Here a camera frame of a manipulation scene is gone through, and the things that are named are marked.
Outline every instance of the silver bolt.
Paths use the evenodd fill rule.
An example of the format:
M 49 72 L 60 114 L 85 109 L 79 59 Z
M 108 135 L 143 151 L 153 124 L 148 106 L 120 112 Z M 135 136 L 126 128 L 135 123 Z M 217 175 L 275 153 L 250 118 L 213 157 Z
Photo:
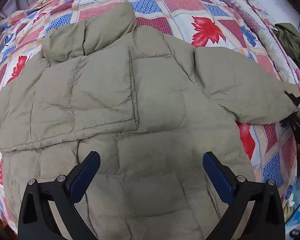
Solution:
M 268 183 L 269 183 L 271 186 L 273 186 L 273 185 L 275 184 L 275 182 L 274 182 L 273 179 L 269 179 L 269 180 L 268 180 Z
M 246 178 L 244 176 L 242 176 L 242 175 L 239 175 L 237 177 L 237 180 L 240 181 L 240 182 L 244 182 L 246 180 Z
M 35 183 L 35 179 L 30 179 L 29 181 L 28 181 L 28 184 L 29 185 L 32 185 L 32 184 L 34 184 Z
M 60 175 L 60 176 L 57 178 L 57 181 L 63 182 L 65 179 L 66 179 L 66 176 L 65 176 L 65 175 Z

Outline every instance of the green cloth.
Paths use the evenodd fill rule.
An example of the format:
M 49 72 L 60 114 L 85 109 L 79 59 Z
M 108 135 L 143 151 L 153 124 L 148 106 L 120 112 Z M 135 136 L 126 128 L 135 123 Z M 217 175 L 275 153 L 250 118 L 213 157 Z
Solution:
M 278 23 L 273 30 L 286 53 L 300 62 L 300 33 L 291 23 Z

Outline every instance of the patchwork patterned blanket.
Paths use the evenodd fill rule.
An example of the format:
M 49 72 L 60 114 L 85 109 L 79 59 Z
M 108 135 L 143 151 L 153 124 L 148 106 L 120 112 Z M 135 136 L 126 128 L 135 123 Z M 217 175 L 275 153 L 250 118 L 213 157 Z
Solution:
M 137 25 L 152 26 L 196 47 L 233 49 L 279 80 L 297 84 L 300 90 L 300 71 L 272 33 L 274 26 L 267 12 L 255 0 L 39 0 L 1 22 L 5 30 L 0 38 L 0 90 L 41 50 L 42 38 L 50 29 L 98 16 L 123 1 L 133 4 Z M 274 179 L 284 202 L 296 177 L 291 129 L 279 123 L 238 123 L 238 127 L 256 181 Z M 2 184 L 0 152 L 0 219 L 17 231 L 4 187 L 8 185 Z

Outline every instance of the bedsheet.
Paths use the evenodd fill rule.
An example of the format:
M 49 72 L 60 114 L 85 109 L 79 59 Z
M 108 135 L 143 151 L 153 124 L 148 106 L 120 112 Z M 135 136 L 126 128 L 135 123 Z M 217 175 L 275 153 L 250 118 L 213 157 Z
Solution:
M 137 25 L 152 26 L 196 47 L 233 49 L 279 80 L 297 84 L 300 90 L 300 71 L 272 33 L 273 22 L 267 12 L 255 0 L 39 0 L 1 22 L 5 30 L 0 38 L 0 90 L 41 50 L 42 38 L 50 29 L 98 16 L 123 1 L 133 4 Z M 296 177 L 291 129 L 279 123 L 238 123 L 238 127 L 256 181 L 274 179 L 285 202 Z M 0 219 L 17 231 L 4 187 L 0 152 Z

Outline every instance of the patterned bedspread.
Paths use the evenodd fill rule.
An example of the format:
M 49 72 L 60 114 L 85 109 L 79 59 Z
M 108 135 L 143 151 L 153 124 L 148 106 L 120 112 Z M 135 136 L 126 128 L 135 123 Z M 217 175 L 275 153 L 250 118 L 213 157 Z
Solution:
M 0 90 L 41 50 L 42 38 L 50 29 L 98 16 L 123 1 L 133 4 L 137 25 L 152 26 L 194 46 L 233 49 L 300 90 L 300 71 L 272 33 L 267 12 L 255 0 L 39 0 L 1 22 L 5 30 L 0 39 Z M 274 179 L 284 202 L 296 176 L 291 130 L 279 123 L 238 127 L 256 181 Z M 1 169 L 0 152 L 0 219 L 17 231 L 6 206 Z

